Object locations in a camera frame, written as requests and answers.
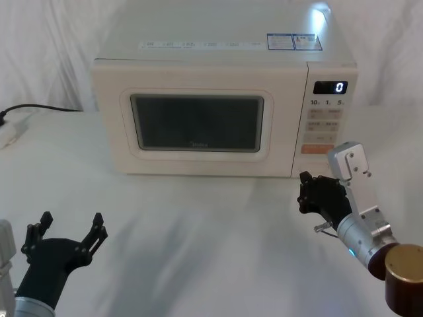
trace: brand logo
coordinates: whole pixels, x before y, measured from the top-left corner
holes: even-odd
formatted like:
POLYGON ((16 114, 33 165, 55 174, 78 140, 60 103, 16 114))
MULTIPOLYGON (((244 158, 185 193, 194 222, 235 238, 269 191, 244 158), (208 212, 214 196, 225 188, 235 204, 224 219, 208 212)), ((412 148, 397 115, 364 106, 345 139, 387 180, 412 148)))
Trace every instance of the brand logo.
POLYGON ((206 148, 206 147, 209 147, 209 145, 208 145, 208 143, 190 141, 190 147, 202 147, 202 148, 206 148))

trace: orange button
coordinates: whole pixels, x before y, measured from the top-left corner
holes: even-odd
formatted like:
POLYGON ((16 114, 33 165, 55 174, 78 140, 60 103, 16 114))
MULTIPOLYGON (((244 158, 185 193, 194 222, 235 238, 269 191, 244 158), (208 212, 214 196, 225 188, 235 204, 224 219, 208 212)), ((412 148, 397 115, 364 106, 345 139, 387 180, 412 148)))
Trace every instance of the orange button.
POLYGON ((301 154, 327 154, 334 147, 332 144, 304 144, 301 154))

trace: white tablecloth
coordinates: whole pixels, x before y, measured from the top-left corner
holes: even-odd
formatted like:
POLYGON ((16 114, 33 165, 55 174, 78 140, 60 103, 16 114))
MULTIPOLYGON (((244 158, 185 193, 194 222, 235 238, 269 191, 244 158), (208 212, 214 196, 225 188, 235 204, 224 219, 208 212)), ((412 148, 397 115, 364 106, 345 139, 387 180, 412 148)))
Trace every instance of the white tablecloth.
MULTIPOLYGON (((17 248, 44 211, 54 218, 46 238, 83 239, 96 212, 109 233, 92 264, 70 275, 58 316, 395 316, 384 283, 340 241, 314 233, 318 215, 300 214, 299 180, 123 175, 98 114, 36 114, 19 127, 0 151, 1 217, 17 248)), ((346 130, 365 145, 396 237, 417 244, 421 135, 412 112, 382 107, 353 109, 346 130)), ((13 265, 17 286, 28 264, 18 253, 13 265)))

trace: white backdrop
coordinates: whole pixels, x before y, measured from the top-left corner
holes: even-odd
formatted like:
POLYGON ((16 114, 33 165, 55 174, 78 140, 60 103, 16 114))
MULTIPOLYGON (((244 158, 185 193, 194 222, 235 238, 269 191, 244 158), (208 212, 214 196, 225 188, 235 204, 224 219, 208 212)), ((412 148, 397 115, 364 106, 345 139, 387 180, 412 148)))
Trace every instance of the white backdrop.
MULTIPOLYGON (((95 111, 89 68, 125 2, 0 0, 0 109, 36 102, 95 111)), ((401 111, 422 104, 423 1, 330 0, 329 5, 360 68, 354 104, 401 111)))

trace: white microwave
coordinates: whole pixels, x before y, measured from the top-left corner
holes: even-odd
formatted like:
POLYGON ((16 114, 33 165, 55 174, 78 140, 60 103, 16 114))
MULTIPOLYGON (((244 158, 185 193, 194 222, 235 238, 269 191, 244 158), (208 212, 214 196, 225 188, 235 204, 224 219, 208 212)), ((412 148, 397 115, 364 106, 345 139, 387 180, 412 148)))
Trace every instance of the white microwave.
POLYGON ((356 64, 316 5, 128 4, 92 69, 128 174, 330 174, 356 64))

